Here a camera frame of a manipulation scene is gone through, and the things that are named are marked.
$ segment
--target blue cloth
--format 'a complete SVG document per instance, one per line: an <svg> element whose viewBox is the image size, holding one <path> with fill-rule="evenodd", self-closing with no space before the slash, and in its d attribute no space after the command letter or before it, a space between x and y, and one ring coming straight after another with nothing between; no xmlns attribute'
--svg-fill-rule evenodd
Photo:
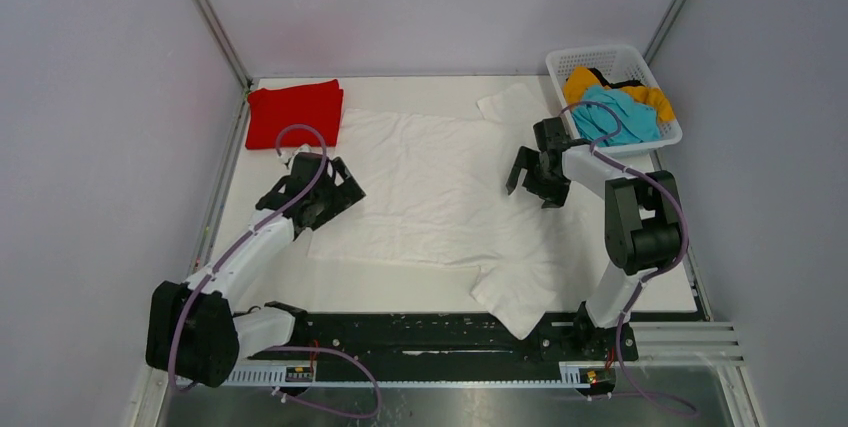
<svg viewBox="0 0 848 427"><path fill-rule="evenodd" d="M581 100L605 104L618 115L624 125L621 133L598 145L609 147L638 144L662 138L660 128L657 126L657 111L653 107L636 102L626 92L616 89L606 90L600 85L593 85L586 89ZM572 111L572 116L577 130L585 139L595 140L615 132L615 119L597 105L578 105Z"/></svg>

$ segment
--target gray wall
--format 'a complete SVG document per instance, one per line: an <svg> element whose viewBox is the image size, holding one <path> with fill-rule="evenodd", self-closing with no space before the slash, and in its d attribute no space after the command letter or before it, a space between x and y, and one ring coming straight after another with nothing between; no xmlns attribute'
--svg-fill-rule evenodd
<svg viewBox="0 0 848 427"><path fill-rule="evenodd" d="M0 424L115 426L239 88L191 0L0 0Z"/></svg>
<svg viewBox="0 0 848 427"><path fill-rule="evenodd" d="M652 66L707 293L769 425L844 425L846 0L690 0Z"/></svg>
<svg viewBox="0 0 848 427"><path fill-rule="evenodd" d="M543 72L563 47L647 47L671 0L211 0L257 77Z"/></svg>

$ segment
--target metal floor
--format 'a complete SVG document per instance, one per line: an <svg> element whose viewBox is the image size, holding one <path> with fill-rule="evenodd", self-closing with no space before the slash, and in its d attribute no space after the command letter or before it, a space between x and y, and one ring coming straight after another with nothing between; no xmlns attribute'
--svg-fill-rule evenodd
<svg viewBox="0 0 848 427"><path fill-rule="evenodd" d="M682 396L698 406L696 421L675 417L641 398L588 403L571 389L384 389L379 416L347 420L300 405L281 405L270 389L197 388L173 399L159 426L722 426L732 425L720 381L708 367L634 367L648 390ZM630 389L620 380L617 391ZM304 398L337 409L365 412L373 408L369 389L313 389Z"/></svg>

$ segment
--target folded red cloth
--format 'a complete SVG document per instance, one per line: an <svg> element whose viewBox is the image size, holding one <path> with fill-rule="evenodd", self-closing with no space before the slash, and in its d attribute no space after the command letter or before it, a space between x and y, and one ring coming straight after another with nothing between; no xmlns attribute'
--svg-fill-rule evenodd
<svg viewBox="0 0 848 427"><path fill-rule="evenodd" d="M293 124L306 124L324 137L328 146L336 145L342 119L344 90L338 80L299 85L287 89L259 89L247 96L250 126L244 146L250 150L273 149L277 134ZM292 130L283 137L283 147L303 144L321 145L311 132Z"/></svg>

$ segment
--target white cloth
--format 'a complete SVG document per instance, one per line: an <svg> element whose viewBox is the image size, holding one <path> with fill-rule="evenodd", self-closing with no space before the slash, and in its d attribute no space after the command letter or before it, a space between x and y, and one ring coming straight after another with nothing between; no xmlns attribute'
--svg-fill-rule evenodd
<svg viewBox="0 0 848 427"><path fill-rule="evenodd" d="M503 92L477 101L483 118L499 124L518 124L532 134L532 125L550 117L547 107L539 103L524 84L512 84Z"/></svg>
<svg viewBox="0 0 848 427"><path fill-rule="evenodd" d="M535 146L532 124L550 115L526 94L481 101L494 121L345 111L336 155L366 197L314 233L309 256L479 266L471 295L518 338L557 298L585 297L572 282L587 256L580 203L506 195L519 146Z"/></svg>

